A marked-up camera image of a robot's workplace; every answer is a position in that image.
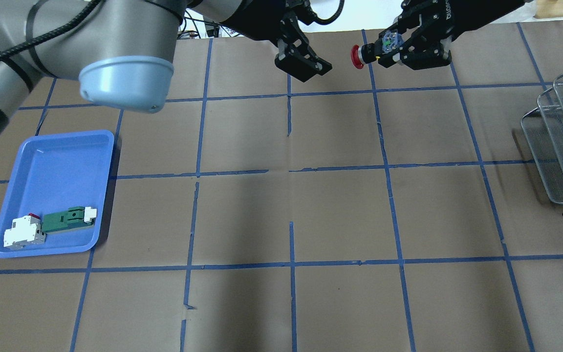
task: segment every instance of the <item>white connector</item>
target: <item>white connector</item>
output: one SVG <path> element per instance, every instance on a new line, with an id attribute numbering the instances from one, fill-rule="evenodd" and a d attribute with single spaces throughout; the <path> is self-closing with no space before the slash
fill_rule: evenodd
<path id="1" fill-rule="evenodd" d="M 45 233 L 42 230 L 41 219 L 26 215 L 23 218 L 12 220 L 12 228 L 4 232 L 4 247 L 21 249 L 29 244 L 45 242 Z"/>
<path id="2" fill-rule="evenodd" d="M 97 218 L 97 209 L 93 207 L 84 207 L 84 222 L 91 223 L 92 219 Z"/>

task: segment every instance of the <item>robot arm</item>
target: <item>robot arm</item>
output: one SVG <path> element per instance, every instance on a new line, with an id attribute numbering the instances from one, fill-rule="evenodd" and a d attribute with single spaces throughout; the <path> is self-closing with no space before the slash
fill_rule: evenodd
<path id="1" fill-rule="evenodd" d="M 449 46 L 462 33 L 479 29 L 532 0 L 404 0 L 403 12 L 374 43 L 351 49 L 351 62 L 362 69 L 377 61 L 411 69 L 451 64 Z M 407 40 L 403 34 L 415 29 Z"/>
<path id="2" fill-rule="evenodd" d="M 335 15 L 322 20 L 309 0 L 0 0 L 0 133 L 43 76 L 80 80 L 80 95 L 98 105 L 162 109 L 186 7 L 248 38 L 272 42 L 279 49 L 277 67 L 306 82 L 331 64 L 311 49 L 299 21 L 328 24 L 343 5 L 340 0 Z M 397 58 L 416 69 L 447 65 L 444 40 L 520 5 L 523 0 L 405 0 L 398 22 L 377 42 L 358 47 L 354 60 L 357 66 L 379 60 L 388 67 Z M 412 37 L 401 42 L 399 35 L 413 27 Z M 388 40 L 401 46 L 388 51 Z"/>

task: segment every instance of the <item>blue tray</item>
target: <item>blue tray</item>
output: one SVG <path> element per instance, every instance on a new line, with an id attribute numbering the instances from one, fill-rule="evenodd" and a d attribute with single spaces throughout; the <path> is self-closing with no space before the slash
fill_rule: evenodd
<path id="1" fill-rule="evenodd" d="M 0 258 L 84 252 L 99 239 L 114 135 L 107 130 L 34 136 L 19 147 L 0 213 Z M 70 207 L 98 209 L 95 225 L 47 235 L 45 243 L 7 249 L 4 231 L 12 220 Z"/>

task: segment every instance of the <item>black cable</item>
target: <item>black cable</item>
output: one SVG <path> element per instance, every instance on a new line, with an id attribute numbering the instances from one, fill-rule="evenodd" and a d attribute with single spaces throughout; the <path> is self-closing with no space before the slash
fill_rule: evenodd
<path id="1" fill-rule="evenodd" d="M 340 14 L 342 13 L 342 7 L 345 6 L 345 0 L 340 0 L 340 2 L 338 3 L 338 9 L 336 10 L 336 12 L 331 15 L 330 18 L 327 18 L 326 20 L 323 20 L 322 18 L 319 18 L 318 15 L 316 15 L 314 22 L 322 25 L 322 26 L 326 26 L 327 24 L 331 24 L 332 22 L 334 22 L 335 20 L 338 19 L 338 17 L 340 17 Z"/>
<path id="2" fill-rule="evenodd" d="M 177 33 L 177 39 L 179 39 L 179 37 L 181 37 L 181 34 L 184 34 L 186 32 L 186 26 L 188 25 L 188 23 L 186 23 L 185 18 L 183 18 L 182 20 L 184 20 L 184 27 L 182 29 L 180 29 L 179 32 Z"/>
<path id="3" fill-rule="evenodd" d="M 29 40 L 27 42 L 21 43 L 19 45 L 11 47 L 10 49 L 6 49 L 0 52 L 0 62 L 8 58 L 11 58 L 11 56 L 14 56 L 20 52 L 30 49 L 31 47 L 35 47 L 37 45 L 43 44 L 44 42 L 52 40 L 53 38 L 56 38 L 64 33 L 67 33 L 68 31 L 71 31 L 75 27 L 79 26 L 80 23 L 82 23 L 82 21 L 84 21 L 88 17 L 88 15 L 90 15 L 92 10 L 94 10 L 97 7 L 97 5 L 100 4 L 100 2 L 102 2 L 102 0 L 91 0 L 91 2 L 86 7 L 84 7 L 84 9 L 80 13 L 78 13 L 72 20 L 69 21 L 69 23 L 65 24 L 64 26 L 60 26 L 56 29 L 53 29 L 53 31 L 49 31 L 36 38 L 33 38 L 32 40 Z"/>
<path id="4" fill-rule="evenodd" d="M 201 38 L 201 33 L 199 33 L 199 28 L 197 28 L 197 24 L 195 23 L 195 19 L 192 16 L 190 16 L 190 13 L 188 11 L 186 11 L 186 15 L 193 22 L 193 25 L 195 26 L 195 32 L 197 32 L 197 35 L 199 36 L 199 38 Z"/>

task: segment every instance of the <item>green circuit breaker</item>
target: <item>green circuit breaker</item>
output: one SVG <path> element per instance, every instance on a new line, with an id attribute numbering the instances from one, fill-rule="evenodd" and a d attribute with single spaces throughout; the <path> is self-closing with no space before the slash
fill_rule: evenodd
<path id="1" fill-rule="evenodd" d="M 53 234 L 80 227 L 94 225 L 97 209 L 91 207 L 72 207 L 65 212 L 47 214 L 43 217 L 43 232 Z"/>

